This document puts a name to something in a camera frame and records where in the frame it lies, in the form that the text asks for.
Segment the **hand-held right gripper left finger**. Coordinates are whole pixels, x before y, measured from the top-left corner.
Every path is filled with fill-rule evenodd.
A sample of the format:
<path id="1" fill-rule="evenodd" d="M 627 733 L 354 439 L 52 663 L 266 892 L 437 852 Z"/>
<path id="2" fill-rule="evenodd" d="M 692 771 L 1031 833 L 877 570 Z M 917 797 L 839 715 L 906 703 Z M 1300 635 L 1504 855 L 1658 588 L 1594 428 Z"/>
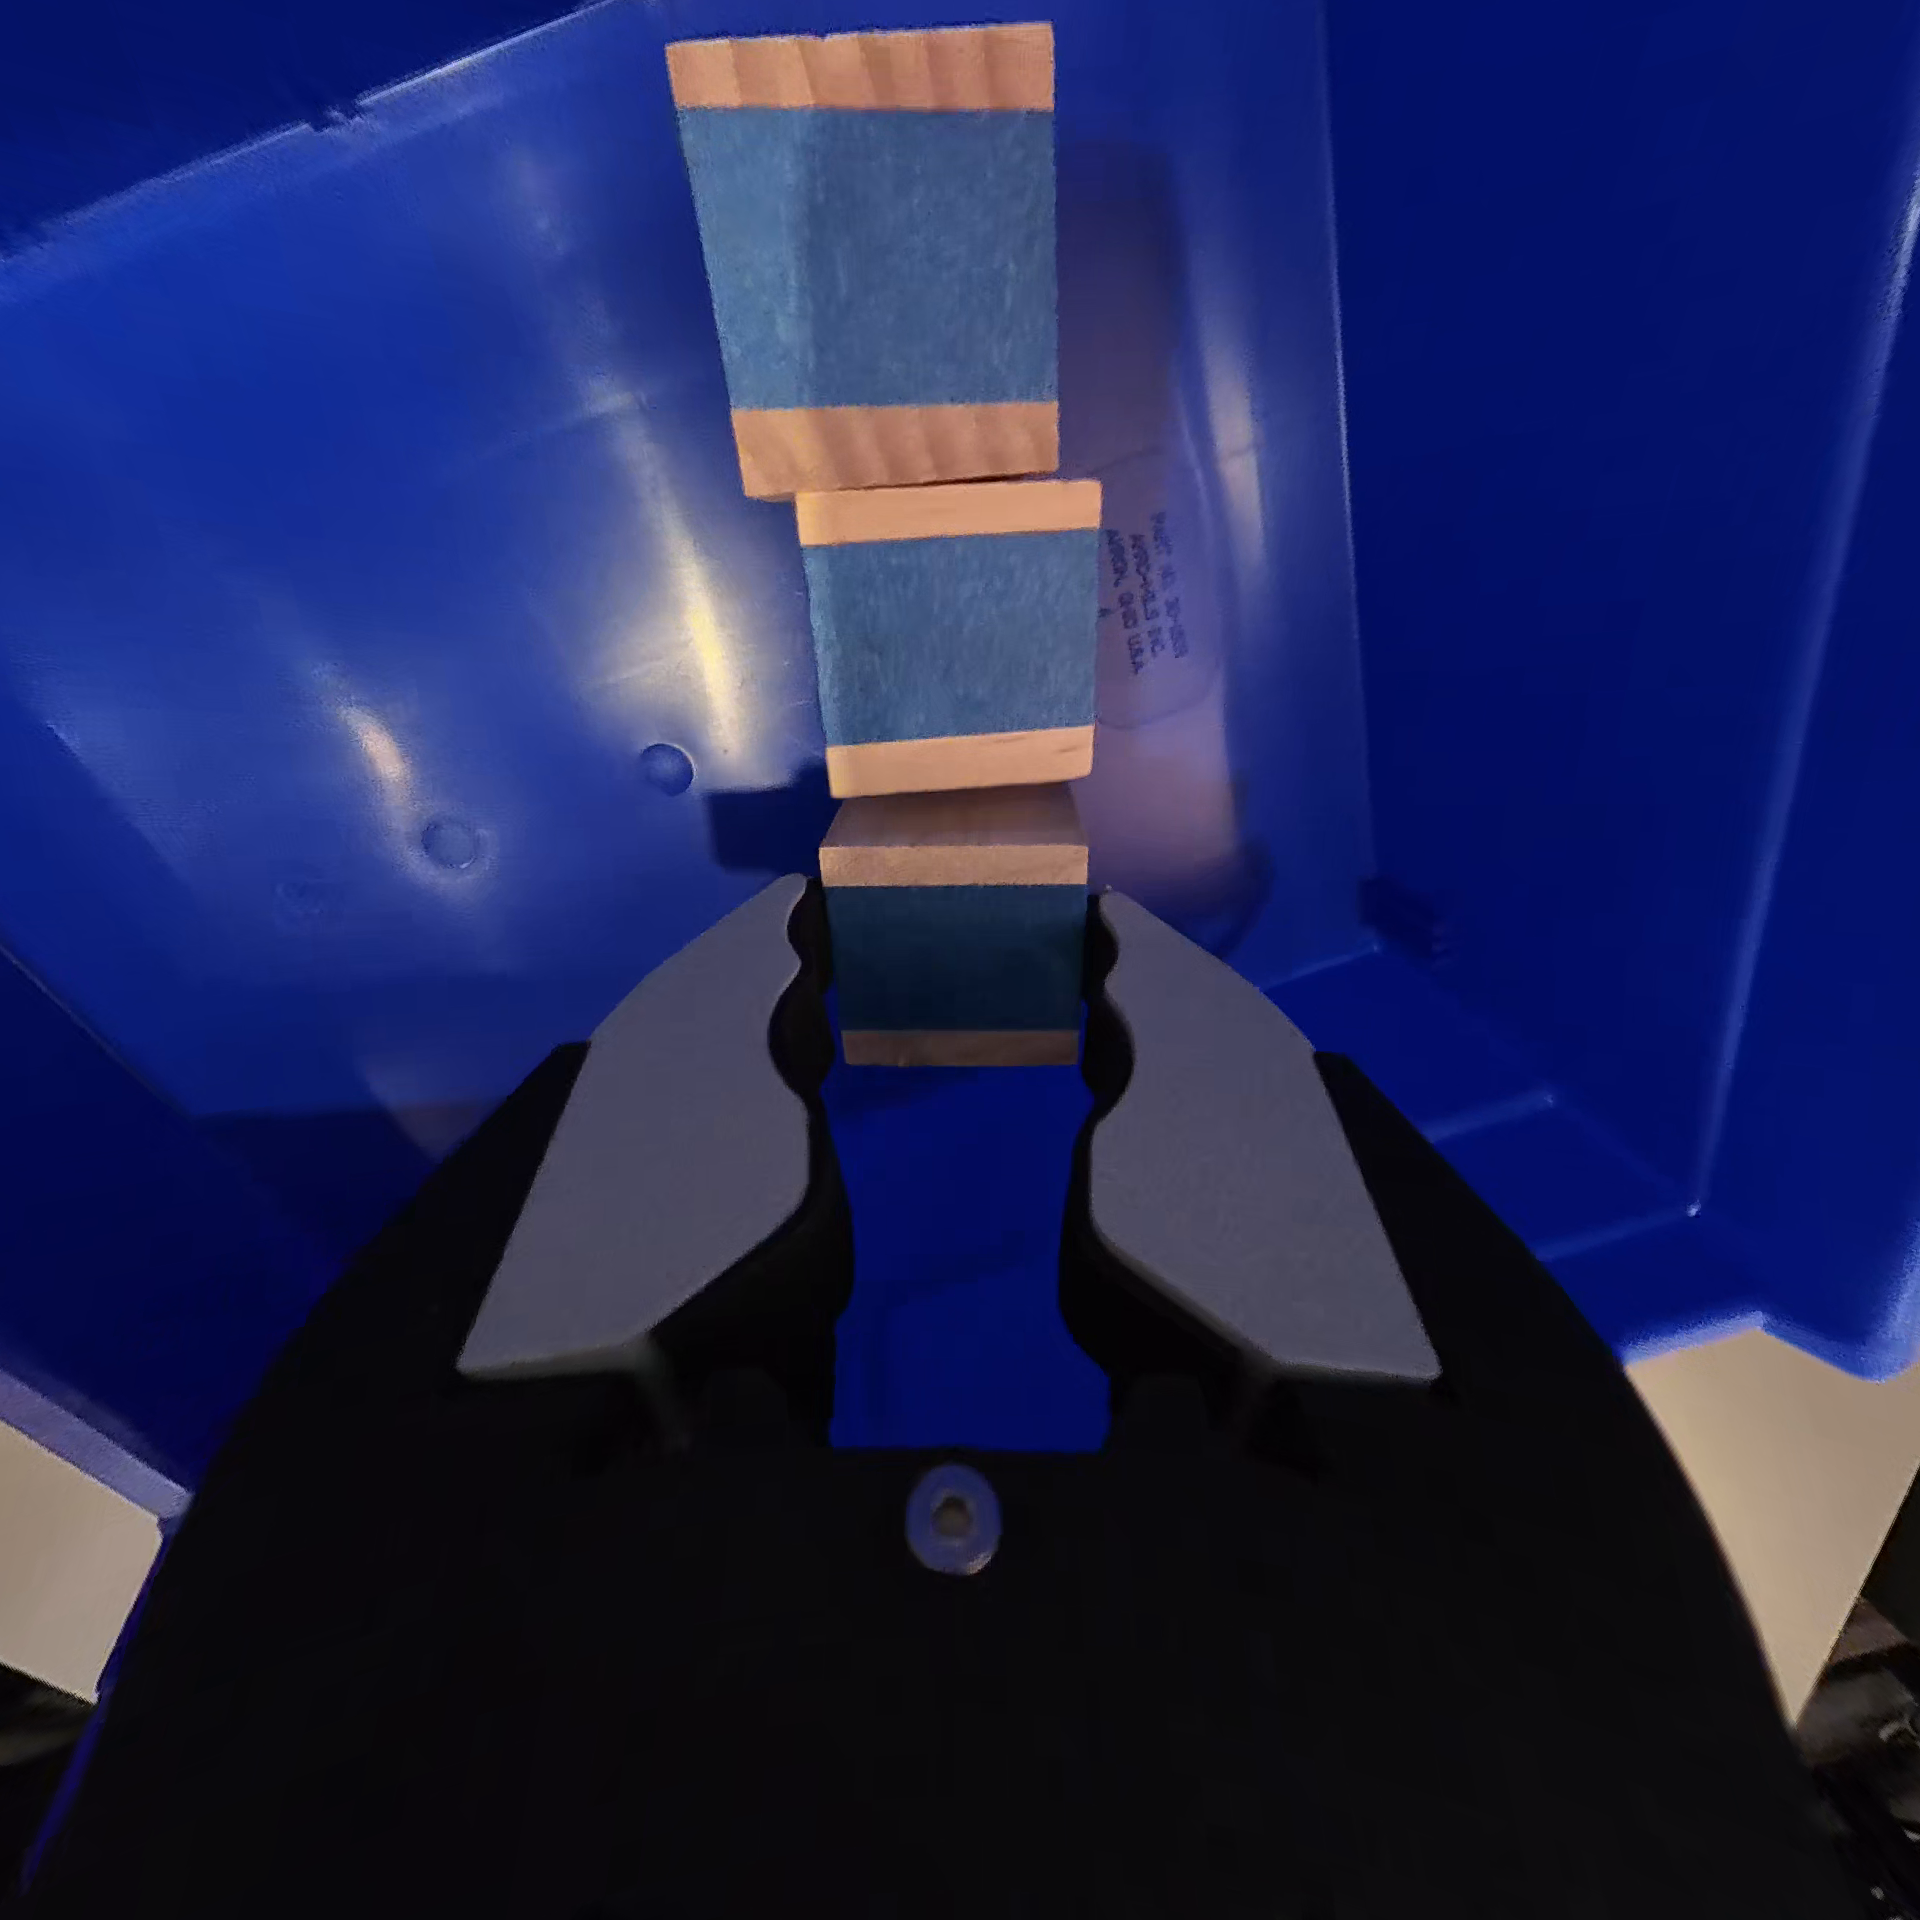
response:
<path id="1" fill-rule="evenodd" d="M 767 1391 L 822 1444 L 853 1220 L 824 1114 L 820 883 L 781 875 L 591 1032 L 456 1367 L 615 1376 L 670 1433 Z"/>

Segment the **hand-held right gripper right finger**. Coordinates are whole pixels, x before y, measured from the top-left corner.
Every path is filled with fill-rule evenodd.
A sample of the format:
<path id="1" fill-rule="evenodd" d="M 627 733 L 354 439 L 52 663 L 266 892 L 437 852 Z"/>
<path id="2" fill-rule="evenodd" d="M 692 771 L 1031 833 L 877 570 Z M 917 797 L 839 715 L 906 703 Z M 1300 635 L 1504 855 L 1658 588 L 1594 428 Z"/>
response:
<path id="1" fill-rule="evenodd" d="M 1087 908 L 1090 1114 L 1059 1297 L 1109 1391 L 1155 1425 L 1295 1450 L 1303 1392 L 1415 1402 L 1443 1380 L 1308 1039 L 1232 968 L 1103 892 Z"/>

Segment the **wooden cube with blue stripe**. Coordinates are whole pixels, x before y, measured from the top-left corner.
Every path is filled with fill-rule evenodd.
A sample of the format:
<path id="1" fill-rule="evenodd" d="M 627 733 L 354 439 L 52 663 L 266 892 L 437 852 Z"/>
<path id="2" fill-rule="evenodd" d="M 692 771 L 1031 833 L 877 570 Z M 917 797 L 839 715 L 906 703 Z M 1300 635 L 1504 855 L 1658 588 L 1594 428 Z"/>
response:
<path id="1" fill-rule="evenodd" d="M 662 58 L 744 496 L 1056 474 L 1052 26 Z"/>
<path id="2" fill-rule="evenodd" d="M 1096 480 L 799 491 L 792 508 L 836 801 L 1093 773 Z"/>
<path id="3" fill-rule="evenodd" d="M 820 879 L 848 1066 L 1071 1066 L 1087 873 L 1068 784 L 840 801 Z"/>

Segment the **blue plastic bin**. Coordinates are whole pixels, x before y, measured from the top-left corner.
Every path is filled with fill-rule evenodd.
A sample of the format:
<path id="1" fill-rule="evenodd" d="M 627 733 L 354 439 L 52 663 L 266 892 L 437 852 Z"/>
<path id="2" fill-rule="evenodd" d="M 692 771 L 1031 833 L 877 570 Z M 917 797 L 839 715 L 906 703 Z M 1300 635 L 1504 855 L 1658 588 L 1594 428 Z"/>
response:
<path id="1" fill-rule="evenodd" d="M 5 4 L 5 1420 L 134 1509 L 831 816 L 666 45 L 994 17 L 1096 881 L 1624 1361 L 1915 1355 L 1915 4 Z"/>

